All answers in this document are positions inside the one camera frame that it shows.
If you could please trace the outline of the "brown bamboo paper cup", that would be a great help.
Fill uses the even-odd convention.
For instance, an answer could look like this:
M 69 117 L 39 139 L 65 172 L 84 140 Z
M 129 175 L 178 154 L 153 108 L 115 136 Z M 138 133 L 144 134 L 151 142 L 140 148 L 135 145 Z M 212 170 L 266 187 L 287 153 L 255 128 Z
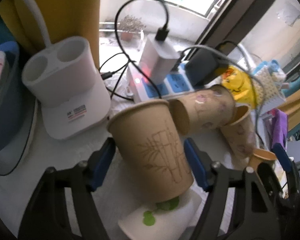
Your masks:
M 107 130 L 149 202 L 178 197 L 193 184 L 168 101 L 155 99 L 128 107 L 110 119 Z

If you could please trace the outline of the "plain brown paper cup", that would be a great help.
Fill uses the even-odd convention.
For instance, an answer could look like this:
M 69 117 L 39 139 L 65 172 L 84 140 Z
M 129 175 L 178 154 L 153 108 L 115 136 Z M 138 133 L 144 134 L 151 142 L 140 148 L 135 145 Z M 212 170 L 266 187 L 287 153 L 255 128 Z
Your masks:
M 254 170 L 257 170 L 260 163 L 268 163 L 270 166 L 273 166 L 276 159 L 277 157 L 273 152 L 254 148 L 253 154 L 250 156 L 248 166 L 252 167 Z

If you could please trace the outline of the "white paper cup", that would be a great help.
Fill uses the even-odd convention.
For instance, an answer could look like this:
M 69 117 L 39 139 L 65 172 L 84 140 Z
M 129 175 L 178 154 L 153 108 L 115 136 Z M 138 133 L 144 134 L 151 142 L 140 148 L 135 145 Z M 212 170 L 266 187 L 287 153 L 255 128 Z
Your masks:
M 192 189 L 162 203 L 143 205 L 118 221 L 129 239 L 178 239 L 196 214 L 202 198 Z

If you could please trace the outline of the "brown patterned cup right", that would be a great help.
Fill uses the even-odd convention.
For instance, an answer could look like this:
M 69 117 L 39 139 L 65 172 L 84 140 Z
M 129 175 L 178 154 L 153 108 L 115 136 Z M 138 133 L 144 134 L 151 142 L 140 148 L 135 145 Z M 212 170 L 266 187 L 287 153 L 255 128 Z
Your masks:
M 249 106 L 238 106 L 231 121 L 220 128 L 233 154 L 238 159 L 249 158 L 256 147 L 255 126 L 250 113 Z

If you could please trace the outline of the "brown patterned paper cup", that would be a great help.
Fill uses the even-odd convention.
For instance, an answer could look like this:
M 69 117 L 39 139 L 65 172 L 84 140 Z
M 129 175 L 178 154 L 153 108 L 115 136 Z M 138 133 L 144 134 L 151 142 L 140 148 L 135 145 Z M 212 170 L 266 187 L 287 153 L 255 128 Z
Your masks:
M 228 124 L 236 113 L 236 102 L 224 86 L 213 85 L 171 100 L 170 111 L 179 133 L 190 135 Z

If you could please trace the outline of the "white plate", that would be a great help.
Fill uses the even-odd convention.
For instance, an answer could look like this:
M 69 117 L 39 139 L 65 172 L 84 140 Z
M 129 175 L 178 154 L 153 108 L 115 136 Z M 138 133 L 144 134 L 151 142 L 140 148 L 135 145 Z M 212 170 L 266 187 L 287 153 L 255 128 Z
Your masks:
M 37 124 L 38 100 L 30 101 L 27 107 L 19 131 L 9 144 L 0 151 L 0 186 L 3 182 L 14 177 L 31 148 Z

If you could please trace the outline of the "purple cloth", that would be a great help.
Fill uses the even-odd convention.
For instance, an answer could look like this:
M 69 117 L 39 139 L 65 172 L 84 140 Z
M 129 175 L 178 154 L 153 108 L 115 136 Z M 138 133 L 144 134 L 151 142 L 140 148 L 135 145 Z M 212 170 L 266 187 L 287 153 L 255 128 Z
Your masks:
M 273 110 L 272 119 L 272 146 L 280 144 L 284 150 L 287 149 L 288 138 L 288 117 L 287 114 L 279 109 Z

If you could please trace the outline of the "blue bowl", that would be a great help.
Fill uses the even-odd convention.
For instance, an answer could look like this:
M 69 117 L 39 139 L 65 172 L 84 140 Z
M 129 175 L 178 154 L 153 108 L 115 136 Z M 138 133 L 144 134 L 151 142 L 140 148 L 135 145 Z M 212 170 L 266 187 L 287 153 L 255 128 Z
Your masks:
M 27 155 L 33 140 L 38 103 L 21 81 L 28 55 L 17 42 L 0 45 L 9 73 L 0 93 L 0 176 L 12 173 Z

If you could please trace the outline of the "yellow plastic bag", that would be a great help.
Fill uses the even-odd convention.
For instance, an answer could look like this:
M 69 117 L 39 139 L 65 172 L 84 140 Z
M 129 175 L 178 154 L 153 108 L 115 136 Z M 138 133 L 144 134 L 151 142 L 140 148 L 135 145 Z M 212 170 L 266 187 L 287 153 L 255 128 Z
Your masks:
M 255 97 L 249 76 L 234 66 L 229 66 L 222 74 L 222 85 L 227 88 L 237 103 L 255 109 Z

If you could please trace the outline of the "white desk lamp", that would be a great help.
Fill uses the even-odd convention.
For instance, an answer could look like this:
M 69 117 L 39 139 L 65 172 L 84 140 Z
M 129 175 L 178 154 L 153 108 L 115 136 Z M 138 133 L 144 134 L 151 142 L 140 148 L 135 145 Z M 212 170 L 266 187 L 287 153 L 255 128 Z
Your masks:
M 110 110 L 110 95 L 88 40 L 73 36 L 52 43 L 35 0 L 23 2 L 38 24 L 45 49 L 25 64 L 22 82 L 41 103 L 48 135 L 65 140 L 102 122 Z

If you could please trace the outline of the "white woven basket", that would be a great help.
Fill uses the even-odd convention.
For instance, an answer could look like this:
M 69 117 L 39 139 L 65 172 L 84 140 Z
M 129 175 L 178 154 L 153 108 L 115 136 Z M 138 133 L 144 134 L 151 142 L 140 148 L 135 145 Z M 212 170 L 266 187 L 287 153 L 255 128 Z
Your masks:
M 255 76 L 263 85 L 254 81 L 257 94 L 257 105 L 263 106 L 260 115 L 266 114 L 274 108 L 279 107 L 286 101 L 285 95 L 281 91 L 282 85 L 286 81 L 286 74 L 281 69 L 280 64 L 276 60 L 263 61 L 254 70 Z

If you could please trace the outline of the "white blue power strip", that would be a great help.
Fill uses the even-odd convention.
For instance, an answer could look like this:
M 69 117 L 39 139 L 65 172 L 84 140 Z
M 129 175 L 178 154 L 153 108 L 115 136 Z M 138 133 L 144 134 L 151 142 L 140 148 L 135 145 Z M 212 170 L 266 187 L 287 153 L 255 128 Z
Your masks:
M 184 61 L 179 64 L 176 71 L 170 72 L 164 81 L 157 85 L 163 99 L 172 100 L 204 89 L 204 85 L 198 87 L 191 85 L 185 71 L 186 63 L 187 61 Z M 127 78 L 135 103 L 159 98 L 155 88 L 147 82 L 146 78 L 131 63 L 127 70 Z

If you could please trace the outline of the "black power adapter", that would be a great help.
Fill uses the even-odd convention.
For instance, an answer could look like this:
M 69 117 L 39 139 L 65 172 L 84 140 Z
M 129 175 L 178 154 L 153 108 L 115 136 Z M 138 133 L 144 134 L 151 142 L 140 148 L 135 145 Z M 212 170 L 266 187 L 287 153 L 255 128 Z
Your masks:
M 185 65 L 185 73 L 192 87 L 198 88 L 210 83 L 228 68 L 225 60 L 209 50 L 200 49 Z

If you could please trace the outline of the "white power adapter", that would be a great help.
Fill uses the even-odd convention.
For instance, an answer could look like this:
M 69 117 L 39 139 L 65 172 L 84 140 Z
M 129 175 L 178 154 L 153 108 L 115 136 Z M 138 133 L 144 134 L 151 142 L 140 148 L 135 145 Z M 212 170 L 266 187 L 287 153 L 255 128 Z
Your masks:
M 172 70 L 179 54 L 169 38 L 157 41 L 155 34 L 149 34 L 141 55 L 139 67 L 154 84 L 160 84 Z

